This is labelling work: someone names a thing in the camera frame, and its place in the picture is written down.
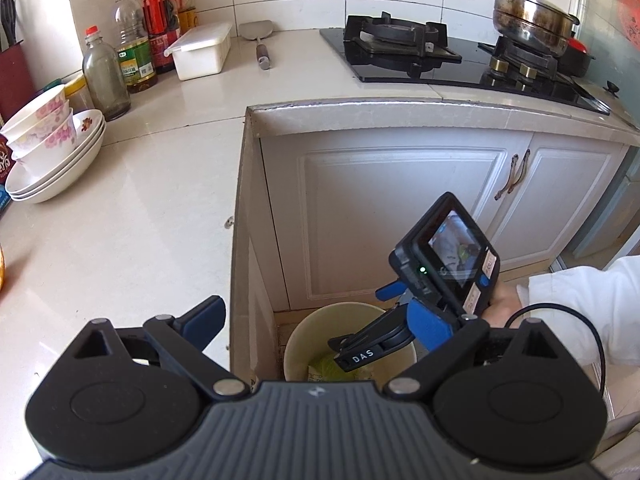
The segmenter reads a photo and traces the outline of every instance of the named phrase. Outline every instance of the black glass cooktop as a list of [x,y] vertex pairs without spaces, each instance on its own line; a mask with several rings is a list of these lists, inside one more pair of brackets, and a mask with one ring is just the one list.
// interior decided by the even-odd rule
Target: black glass cooktop
[[570,77],[560,73],[553,78],[539,76],[523,79],[516,73],[496,77],[489,67],[492,46],[476,41],[448,39],[448,49],[462,57],[417,57],[372,54],[354,41],[343,41],[343,28],[323,28],[320,35],[351,67],[362,82],[426,83],[472,88],[486,88],[512,94],[526,94],[548,101],[568,104],[609,115],[606,108]]

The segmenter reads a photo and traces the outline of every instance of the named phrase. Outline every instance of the display screen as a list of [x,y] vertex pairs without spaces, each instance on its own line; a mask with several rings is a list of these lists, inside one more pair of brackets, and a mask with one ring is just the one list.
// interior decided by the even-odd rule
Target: display screen
[[461,286],[475,277],[476,261],[482,247],[458,213],[451,211],[447,215],[429,245]]

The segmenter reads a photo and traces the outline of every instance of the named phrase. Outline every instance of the stainless steel pot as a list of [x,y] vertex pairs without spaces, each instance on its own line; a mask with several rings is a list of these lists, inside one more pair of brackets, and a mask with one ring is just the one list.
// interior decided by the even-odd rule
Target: stainless steel pot
[[495,0],[494,27],[513,41],[560,57],[580,21],[546,0]]

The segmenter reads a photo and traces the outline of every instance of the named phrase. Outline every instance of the black cable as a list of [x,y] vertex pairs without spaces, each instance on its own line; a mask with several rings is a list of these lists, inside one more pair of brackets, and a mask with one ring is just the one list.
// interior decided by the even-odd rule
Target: black cable
[[605,384],[605,379],[607,375],[607,370],[606,370],[606,360],[604,358],[604,348],[602,347],[602,339],[600,339],[600,335],[598,334],[598,331],[596,330],[596,327],[593,325],[593,323],[589,321],[589,319],[585,317],[583,314],[581,314],[577,310],[574,310],[564,305],[550,304],[550,303],[533,304],[533,305],[526,306],[525,308],[521,308],[519,311],[513,314],[504,324],[504,327],[509,328],[511,326],[511,323],[516,321],[516,319],[518,319],[520,316],[522,316],[523,314],[526,314],[527,312],[531,312],[532,310],[538,310],[539,308],[550,308],[552,310],[560,310],[562,312],[566,312],[567,314],[571,314],[572,316],[577,317],[581,322],[583,322],[589,328],[589,330],[591,330],[593,337],[596,339],[596,345],[598,346],[598,354],[600,355],[600,395],[604,396],[604,384]]

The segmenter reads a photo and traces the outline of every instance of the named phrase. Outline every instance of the glass jar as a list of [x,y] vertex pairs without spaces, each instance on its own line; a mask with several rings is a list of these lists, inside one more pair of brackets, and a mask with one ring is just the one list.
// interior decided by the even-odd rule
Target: glass jar
[[118,55],[113,47],[104,43],[95,25],[86,30],[87,50],[82,59],[82,73],[86,79],[91,100],[111,121],[131,108],[131,99],[124,83]]
[[113,7],[118,61],[127,90],[142,92],[158,82],[145,30],[145,14],[137,0],[115,0]]
[[65,97],[69,99],[69,106],[73,108],[76,114],[94,108],[94,102],[91,101],[89,87],[86,85],[86,79],[83,74],[65,83]]

